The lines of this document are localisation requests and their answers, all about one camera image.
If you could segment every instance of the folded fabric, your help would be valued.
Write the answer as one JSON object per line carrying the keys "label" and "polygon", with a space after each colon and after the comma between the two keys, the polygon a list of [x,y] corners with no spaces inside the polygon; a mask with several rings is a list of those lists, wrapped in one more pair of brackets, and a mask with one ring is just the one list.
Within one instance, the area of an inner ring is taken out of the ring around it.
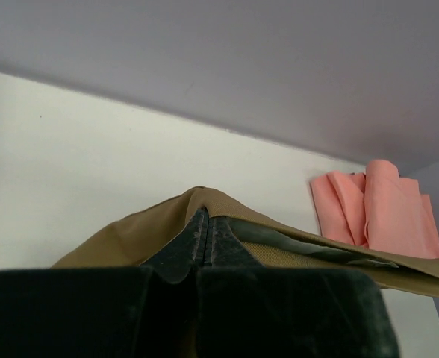
{"label": "folded fabric", "polygon": [[373,160],[366,173],[329,172],[311,181],[324,237],[421,258],[439,258],[439,237],[428,195],[397,167]]}
{"label": "folded fabric", "polygon": [[[237,238],[241,244],[265,266],[357,269],[383,288],[439,297],[439,259],[391,254],[306,233],[257,213],[223,192],[204,187],[192,188],[180,196],[109,224],[53,267],[139,265],[168,245],[202,208],[208,211],[210,218],[222,216],[233,223],[231,230],[238,231]],[[349,251],[358,257],[349,258],[343,253],[335,254],[326,249],[320,252],[313,246],[294,245],[287,239],[269,234],[265,237],[264,233],[252,230],[250,225],[238,227],[233,219],[278,231],[296,241]],[[215,230],[208,225],[204,225],[205,230]]]}

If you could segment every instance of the tan cloth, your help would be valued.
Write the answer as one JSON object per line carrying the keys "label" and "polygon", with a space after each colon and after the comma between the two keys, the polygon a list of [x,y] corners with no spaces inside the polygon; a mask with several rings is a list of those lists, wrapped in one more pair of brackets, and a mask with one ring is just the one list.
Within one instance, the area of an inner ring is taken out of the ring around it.
{"label": "tan cloth", "polygon": [[[113,222],[60,259],[54,268],[137,265],[158,252],[188,223],[197,209],[206,207],[210,217],[228,216],[270,227],[294,239],[342,248],[395,262],[399,268],[357,267],[380,286],[439,297],[439,259],[420,259],[374,251],[306,233],[256,213],[215,189],[195,187],[147,210]],[[243,243],[264,265],[294,268],[351,268],[306,257],[267,245]]]}

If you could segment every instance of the fabric fold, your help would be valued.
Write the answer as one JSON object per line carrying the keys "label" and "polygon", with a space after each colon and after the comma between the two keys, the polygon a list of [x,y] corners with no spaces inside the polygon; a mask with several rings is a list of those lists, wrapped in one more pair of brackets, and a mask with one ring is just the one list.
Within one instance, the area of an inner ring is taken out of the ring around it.
{"label": "fabric fold", "polygon": [[311,181],[324,237],[411,257],[439,258],[439,236],[430,198],[417,180],[373,160],[365,174],[329,172]]}
{"label": "fabric fold", "polygon": [[[439,259],[409,257],[336,242],[284,225],[249,209],[223,192],[204,187],[192,188],[180,196],[109,224],[60,259],[53,268],[141,264],[174,239],[196,210],[201,207],[206,208],[212,218],[227,216],[240,219],[277,230],[279,233],[302,242],[339,248],[371,258],[391,261],[397,264],[398,268],[362,266],[353,268],[371,276],[381,287],[439,297]],[[331,263],[268,245],[254,242],[242,243],[253,256],[267,266],[352,268],[341,263]]]}

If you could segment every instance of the olive green fabric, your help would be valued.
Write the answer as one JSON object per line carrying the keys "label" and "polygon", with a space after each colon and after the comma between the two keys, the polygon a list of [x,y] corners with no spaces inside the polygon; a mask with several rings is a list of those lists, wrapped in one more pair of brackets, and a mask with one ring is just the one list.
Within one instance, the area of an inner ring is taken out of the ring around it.
{"label": "olive green fabric", "polygon": [[210,217],[228,216],[277,230],[317,245],[340,248],[396,263],[398,268],[349,266],[244,242],[263,264],[275,267],[354,268],[371,276],[380,286],[439,297],[439,259],[420,259],[335,242],[286,226],[257,213],[215,189],[195,187],[149,209],[113,222],[54,264],[54,268],[137,265],[162,249],[181,232],[197,209],[206,207]]}

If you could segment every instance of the pink fabric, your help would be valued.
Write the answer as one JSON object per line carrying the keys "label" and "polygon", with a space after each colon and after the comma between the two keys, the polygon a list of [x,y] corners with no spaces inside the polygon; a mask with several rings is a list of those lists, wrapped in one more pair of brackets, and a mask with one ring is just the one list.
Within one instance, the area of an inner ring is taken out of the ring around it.
{"label": "pink fabric", "polygon": [[366,173],[329,172],[311,181],[324,237],[395,254],[439,258],[439,237],[428,195],[397,167],[373,160]]}

